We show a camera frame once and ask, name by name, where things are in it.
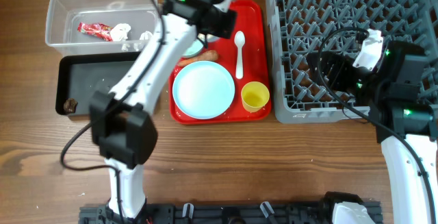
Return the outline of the green bowl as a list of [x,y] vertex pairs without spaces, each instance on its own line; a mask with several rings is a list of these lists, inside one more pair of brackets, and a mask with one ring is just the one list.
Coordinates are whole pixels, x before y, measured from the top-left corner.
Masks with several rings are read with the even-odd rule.
[[196,39],[191,46],[184,52],[182,58],[193,58],[197,56],[204,48],[204,44],[201,40]]

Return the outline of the white tissue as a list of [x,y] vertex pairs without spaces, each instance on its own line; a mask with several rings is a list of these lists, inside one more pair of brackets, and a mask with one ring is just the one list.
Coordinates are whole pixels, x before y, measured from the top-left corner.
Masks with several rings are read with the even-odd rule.
[[110,31],[110,36],[113,41],[125,41],[128,39],[128,34],[131,31],[131,26],[127,23],[119,23]]
[[146,46],[147,42],[152,38],[153,34],[149,31],[145,31],[140,35],[140,42],[130,44],[123,44],[122,51],[131,51],[131,47],[133,47],[134,51],[141,51]]

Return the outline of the light blue plate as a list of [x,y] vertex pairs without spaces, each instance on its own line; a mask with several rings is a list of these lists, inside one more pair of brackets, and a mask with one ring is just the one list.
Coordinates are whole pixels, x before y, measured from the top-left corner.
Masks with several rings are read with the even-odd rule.
[[182,113],[207,120],[229,109],[235,96],[235,83],[225,67],[200,61],[179,71],[172,85],[172,95]]

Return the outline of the yellow plastic cup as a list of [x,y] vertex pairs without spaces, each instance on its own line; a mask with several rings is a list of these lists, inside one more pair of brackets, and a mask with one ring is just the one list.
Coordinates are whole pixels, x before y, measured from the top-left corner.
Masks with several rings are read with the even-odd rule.
[[270,100],[270,91],[261,82],[248,82],[241,91],[242,105],[248,112],[257,112]]

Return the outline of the red snack wrapper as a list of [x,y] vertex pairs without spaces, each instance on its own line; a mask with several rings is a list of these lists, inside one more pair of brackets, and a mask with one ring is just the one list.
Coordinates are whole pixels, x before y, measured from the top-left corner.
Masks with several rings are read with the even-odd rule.
[[110,32],[112,27],[103,23],[80,23],[77,28],[78,32],[94,36],[105,41],[112,41]]

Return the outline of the brown food scrap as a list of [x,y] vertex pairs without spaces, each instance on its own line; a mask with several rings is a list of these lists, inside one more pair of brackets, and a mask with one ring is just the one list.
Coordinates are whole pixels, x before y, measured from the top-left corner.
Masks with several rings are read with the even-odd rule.
[[74,114],[76,112],[78,102],[74,98],[69,98],[64,102],[63,109],[66,114]]

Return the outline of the light blue bowl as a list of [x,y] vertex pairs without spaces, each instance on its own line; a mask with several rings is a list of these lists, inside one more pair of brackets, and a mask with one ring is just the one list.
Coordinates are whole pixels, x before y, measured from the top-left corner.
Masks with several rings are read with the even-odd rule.
[[215,42],[215,41],[217,41],[217,40],[220,40],[219,37],[217,37],[217,36],[213,36],[213,35],[211,35],[211,34],[206,35],[206,39],[207,39],[207,42],[208,42],[208,43],[211,43],[211,42]]

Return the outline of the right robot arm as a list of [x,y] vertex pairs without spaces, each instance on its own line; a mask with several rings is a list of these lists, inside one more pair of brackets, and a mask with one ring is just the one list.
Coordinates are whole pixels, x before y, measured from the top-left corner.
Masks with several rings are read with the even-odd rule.
[[437,222],[437,119],[419,100],[425,50],[399,40],[385,42],[381,32],[346,27],[361,45],[356,58],[320,48],[308,53],[312,80],[343,107],[376,128],[389,173],[394,221]]

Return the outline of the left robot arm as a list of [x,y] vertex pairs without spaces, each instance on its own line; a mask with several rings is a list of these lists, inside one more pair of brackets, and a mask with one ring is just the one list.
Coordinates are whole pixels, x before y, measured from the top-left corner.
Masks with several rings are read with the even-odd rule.
[[151,156],[158,133],[154,109],[174,67],[198,35],[230,38],[237,13],[234,0],[164,0],[155,5],[158,22],[153,36],[125,76],[108,92],[96,91],[89,102],[90,122],[64,146],[60,164],[70,146],[87,130],[99,147],[110,172],[111,194],[105,205],[81,208],[79,223],[152,223],[143,189],[144,163]]

